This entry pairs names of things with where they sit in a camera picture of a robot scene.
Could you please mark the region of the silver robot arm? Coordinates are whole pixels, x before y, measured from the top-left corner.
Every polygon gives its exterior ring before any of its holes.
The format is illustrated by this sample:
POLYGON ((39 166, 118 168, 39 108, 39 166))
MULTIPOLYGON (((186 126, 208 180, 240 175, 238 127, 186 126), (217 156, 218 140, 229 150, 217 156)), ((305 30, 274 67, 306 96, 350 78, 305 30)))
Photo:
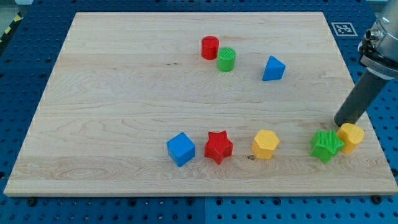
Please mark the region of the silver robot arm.
POLYGON ((389 1, 365 32, 360 63, 384 79, 397 78, 397 0, 389 1))

